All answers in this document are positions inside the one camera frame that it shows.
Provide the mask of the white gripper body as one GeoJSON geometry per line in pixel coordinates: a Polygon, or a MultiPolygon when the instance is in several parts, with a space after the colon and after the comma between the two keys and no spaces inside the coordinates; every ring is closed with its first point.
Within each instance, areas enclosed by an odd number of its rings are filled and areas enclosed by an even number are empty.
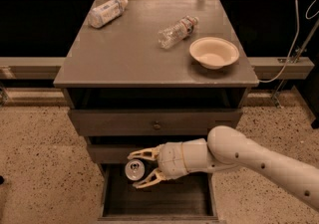
{"type": "Polygon", "coordinates": [[[168,142],[159,151],[159,170],[167,180],[178,179],[193,172],[208,173],[213,167],[204,138],[185,142],[168,142]]]}

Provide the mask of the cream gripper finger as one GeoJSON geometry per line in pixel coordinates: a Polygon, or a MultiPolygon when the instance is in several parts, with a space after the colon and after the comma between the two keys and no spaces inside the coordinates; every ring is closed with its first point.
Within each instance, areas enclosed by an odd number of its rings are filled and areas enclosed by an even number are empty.
{"type": "Polygon", "coordinates": [[[128,155],[128,159],[129,160],[144,159],[149,161],[156,161],[160,155],[160,150],[161,150],[161,145],[133,151],[128,155]]]}
{"type": "Polygon", "coordinates": [[[142,189],[142,188],[157,185],[165,180],[166,180],[165,175],[158,168],[156,168],[145,179],[135,182],[133,184],[133,187],[136,189],[142,189]]]}

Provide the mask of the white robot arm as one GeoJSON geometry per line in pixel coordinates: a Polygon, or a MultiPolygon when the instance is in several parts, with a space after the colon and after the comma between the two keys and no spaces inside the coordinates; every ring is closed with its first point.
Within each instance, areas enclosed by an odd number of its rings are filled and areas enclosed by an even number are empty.
{"type": "Polygon", "coordinates": [[[213,128],[207,138],[133,151],[128,160],[125,174],[136,189],[195,172],[214,173],[243,166],[319,210],[318,168],[269,150],[229,126],[213,128]]]}

